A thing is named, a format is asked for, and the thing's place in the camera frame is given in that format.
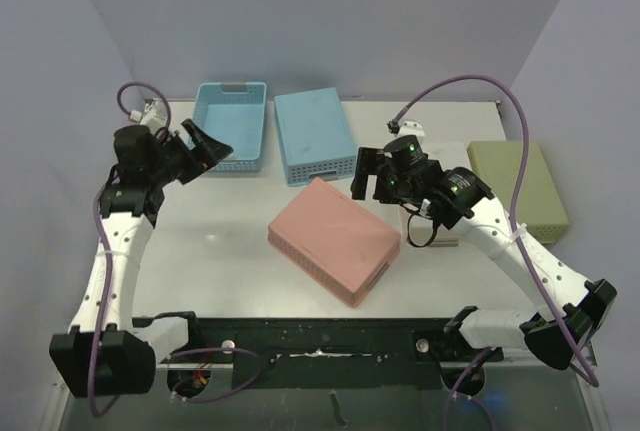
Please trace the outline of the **blue bottom plastic basket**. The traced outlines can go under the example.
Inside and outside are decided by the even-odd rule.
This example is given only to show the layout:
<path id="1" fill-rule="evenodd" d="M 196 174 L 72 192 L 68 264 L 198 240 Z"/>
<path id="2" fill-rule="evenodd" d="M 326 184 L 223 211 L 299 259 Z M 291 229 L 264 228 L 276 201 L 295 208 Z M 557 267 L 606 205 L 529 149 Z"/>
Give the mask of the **blue bottom plastic basket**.
<path id="1" fill-rule="evenodd" d="M 198 88 L 192 120 L 233 152 L 210 173 L 257 173 L 262 168 L 267 85 L 206 82 Z"/>

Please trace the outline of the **blue plastic basket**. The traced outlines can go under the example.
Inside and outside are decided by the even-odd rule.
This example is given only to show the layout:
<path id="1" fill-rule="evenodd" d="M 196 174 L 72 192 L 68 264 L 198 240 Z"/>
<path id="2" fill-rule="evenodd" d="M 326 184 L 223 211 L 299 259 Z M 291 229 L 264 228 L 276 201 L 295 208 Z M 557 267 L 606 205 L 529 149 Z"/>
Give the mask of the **blue plastic basket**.
<path id="1" fill-rule="evenodd" d="M 354 174 L 357 149 L 335 88 L 278 95 L 274 117 L 289 186 Z"/>
<path id="2" fill-rule="evenodd" d="M 192 120 L 233 152 L 210 173 L 257 173 L 262 168 L 267 85 L 206 82 L 198 88 Z"/>

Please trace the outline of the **pink plastic basket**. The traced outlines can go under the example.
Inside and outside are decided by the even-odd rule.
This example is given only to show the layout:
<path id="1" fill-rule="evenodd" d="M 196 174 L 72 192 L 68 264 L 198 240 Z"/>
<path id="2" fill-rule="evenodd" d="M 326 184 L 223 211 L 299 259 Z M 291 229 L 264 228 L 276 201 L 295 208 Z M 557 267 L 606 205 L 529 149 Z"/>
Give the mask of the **pink plastic basket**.
<path id="1" fill-rule="evenodd" d="M 268 225 L 269 243 L 355 308 L 400 253 L 401 234 L 320 178 Z"/>

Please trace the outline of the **white perforated plastic basket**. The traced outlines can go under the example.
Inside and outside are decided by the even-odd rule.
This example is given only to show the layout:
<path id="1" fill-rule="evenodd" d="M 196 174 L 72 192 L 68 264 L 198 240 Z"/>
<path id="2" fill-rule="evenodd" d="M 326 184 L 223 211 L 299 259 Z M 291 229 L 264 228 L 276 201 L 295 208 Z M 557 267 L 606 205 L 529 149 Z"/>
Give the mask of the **white perforated plastic basket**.
<path id="1" fill-rule="evenodd" d="M 470 167 L 469 158 L 465 145 L 461 142 L 427 142 L 422 143 L 423 151 L 431 160 L 437 160 L 443 170 L 450 170 L 455 167 Z M 411 217 L 410 213 L 400 208 L 398 210 L 399 226 L 404 242 L 409 245 L 409 240 L 415 244 L 424 244 L 433 231 L 433 223 L 429 219 L 422 217 Z M 461 238 L 444 226 L 438 228 L 432 247 L 452 247 L 458 246 Z"/>

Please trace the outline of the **green perforated plastic basket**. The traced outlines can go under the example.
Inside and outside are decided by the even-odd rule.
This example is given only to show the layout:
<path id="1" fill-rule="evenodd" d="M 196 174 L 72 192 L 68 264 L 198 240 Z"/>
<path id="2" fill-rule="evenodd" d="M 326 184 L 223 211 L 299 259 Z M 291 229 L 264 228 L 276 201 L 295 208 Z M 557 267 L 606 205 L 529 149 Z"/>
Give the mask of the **green perforated plastic basket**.
<path id="1" fill-rule="evenodd" d="M 510 208 L 522 157 L 520 141 L 474 141 L 467 147 L 473 172 Z M 569 228 L 569 218 L 538 142 L 529 145 L 517 198 L 517 221 L 527 225 L 541 244 L 556 244 Z"/>

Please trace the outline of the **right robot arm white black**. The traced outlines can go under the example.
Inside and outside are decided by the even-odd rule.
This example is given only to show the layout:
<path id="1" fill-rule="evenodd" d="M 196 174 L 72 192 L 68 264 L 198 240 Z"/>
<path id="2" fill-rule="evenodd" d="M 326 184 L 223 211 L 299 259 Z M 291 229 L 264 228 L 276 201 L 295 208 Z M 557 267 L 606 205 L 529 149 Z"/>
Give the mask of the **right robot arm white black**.
<path id="1" fill-rule="evenodd" d="M 483 348 L 529 350 L 544 364 L 566 370 L 601 327 L 617 297 L 607 280 L 591 281 L 556 258 L 522 224 L 512 222 L 499 198 L 471 170 L 450 170 L 428 157 L 414 135 L 382 149 L 362 147 L 352 197 L 362 200 L 369 178 L 374 200 L 410 206 L 415 214 L 465 238 L 529 298 L 531 308 L 482 310 L 468 306 L 448 324 L 445 346 L 459 360 Z"/>

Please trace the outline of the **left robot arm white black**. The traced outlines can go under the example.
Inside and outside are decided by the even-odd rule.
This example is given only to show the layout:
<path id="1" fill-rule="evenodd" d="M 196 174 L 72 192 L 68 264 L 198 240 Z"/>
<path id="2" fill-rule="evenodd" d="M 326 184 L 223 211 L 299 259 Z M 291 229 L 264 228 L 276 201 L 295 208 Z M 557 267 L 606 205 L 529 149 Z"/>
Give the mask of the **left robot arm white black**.
<path id="1" fill-rule="evenodd" d="M 71 394 L 97 398 L 144 394 L 156 366 L 171 354 L 200 356 L 204 338 L 192 312 L 168 312 L 133 324 L 133 300 L 146 246 L 155 231 L 164 188 L 187 184 L 232 154 L 187 119 L 188 142 L 176 132 L 129 125 L 114 134 L 116 163 L 94 204 L 98 245 L 81 304 L 66 332 L 52 336 L 49 355 Z"/>

